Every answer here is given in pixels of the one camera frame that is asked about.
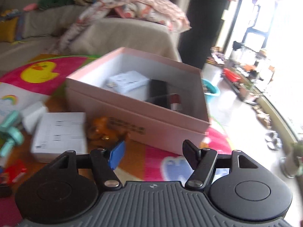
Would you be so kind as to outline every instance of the potted plant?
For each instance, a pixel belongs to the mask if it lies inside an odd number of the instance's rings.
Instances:
[[[293,145],[292,151],[281,158],[281,169],[285,176],[294,178],[303,174],[303,141]]]

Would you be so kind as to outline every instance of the yellow pillow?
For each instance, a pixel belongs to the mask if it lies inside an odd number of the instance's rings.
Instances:
[[[17,23],[18,17],[0,21],[0,42],[13,43],[15,41]]]

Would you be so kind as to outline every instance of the gray ribbed plate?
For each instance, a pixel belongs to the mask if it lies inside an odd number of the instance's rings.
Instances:
[[[256,223],[258,227],[290,227],[283,219]],[[184,189],[180,182],[127,182],[115,192],[105,192],[98,203],[68,223],[43,225],[24,220],[22,227],[253,227],[231,220],[215,210],[200,192]]]

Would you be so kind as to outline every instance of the red container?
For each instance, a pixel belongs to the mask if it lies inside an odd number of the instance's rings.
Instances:
[[[231,82],[238,82],[241,78],[236,73],[232,72],[231,70],[224,68],[223,69],[224,75],[228,78]]]

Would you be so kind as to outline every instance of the rainbow print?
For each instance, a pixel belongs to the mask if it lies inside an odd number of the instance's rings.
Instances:
[[[2,100],[10,100],[12,105],[16,105],[18,103],[18,97],[15,95],[6,95],[1,98]]]

